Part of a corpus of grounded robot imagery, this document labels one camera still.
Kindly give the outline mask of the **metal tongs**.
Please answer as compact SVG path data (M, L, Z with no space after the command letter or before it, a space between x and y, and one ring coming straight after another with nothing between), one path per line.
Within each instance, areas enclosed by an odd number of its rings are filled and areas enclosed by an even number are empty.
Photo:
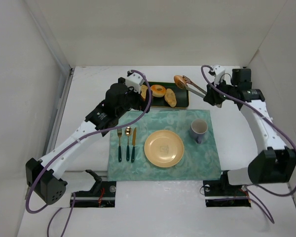
M182 76L185 81L186 81L186 89L192 93L194 93L195 95L200 96L201 98L204 98L207 94L207 91L202 89L201 87L199 87L198 85L196 85L195 83L193 83L188 77L186 76Z

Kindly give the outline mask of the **round bun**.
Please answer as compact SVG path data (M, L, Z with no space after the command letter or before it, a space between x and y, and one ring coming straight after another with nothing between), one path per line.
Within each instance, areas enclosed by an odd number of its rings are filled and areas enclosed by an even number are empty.
M176 86L180 89L186 89L186 81L185 79L180 76L180 75L175 75L174 76L174 82L176 84Z

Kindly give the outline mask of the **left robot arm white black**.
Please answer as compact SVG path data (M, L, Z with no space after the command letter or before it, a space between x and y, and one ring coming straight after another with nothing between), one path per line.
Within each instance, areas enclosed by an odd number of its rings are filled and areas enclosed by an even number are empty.
M36 193L46 205L59 201L65 194L67 181L62 179L68 166L90 145L113 129L120 129L119 119L131 109L149 112L152 95L141 97L141 86L147 84L146 76L131 70L126 78L106 91L105 99L91 111L79 128L61 145L39 160L31 158L26 163L26 180L29 193Z

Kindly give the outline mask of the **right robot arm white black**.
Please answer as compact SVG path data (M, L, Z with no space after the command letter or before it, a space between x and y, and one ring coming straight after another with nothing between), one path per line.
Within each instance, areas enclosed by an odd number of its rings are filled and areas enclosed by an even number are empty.
M225 69L220 65L201 67L202 76L215 79L207 84L204 101L212 106L225 100L233 101L246 119L254 136L258 154L247 167L223 172L233 186L289 182L296 166L296 145L271 120L261 90L253 89L250 69L233 69L230 84L224 80Z

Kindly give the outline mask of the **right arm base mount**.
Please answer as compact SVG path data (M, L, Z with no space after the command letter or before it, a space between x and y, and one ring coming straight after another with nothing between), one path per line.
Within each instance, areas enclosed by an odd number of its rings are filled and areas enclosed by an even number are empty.
M205 196L206 207L251 207L248 192L242 185L231 185L227 171L218 180L204 180L200 193Z

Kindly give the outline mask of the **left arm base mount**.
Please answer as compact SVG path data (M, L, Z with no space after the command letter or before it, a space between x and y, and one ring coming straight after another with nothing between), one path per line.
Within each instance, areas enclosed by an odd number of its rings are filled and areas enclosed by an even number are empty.
M70 205L74 202L77 208L114 208L116 196L116 181L108 181L106 176L99 176L93 170L85 170L83 173L88 178L83 181L86 187L75 191L71 195Z

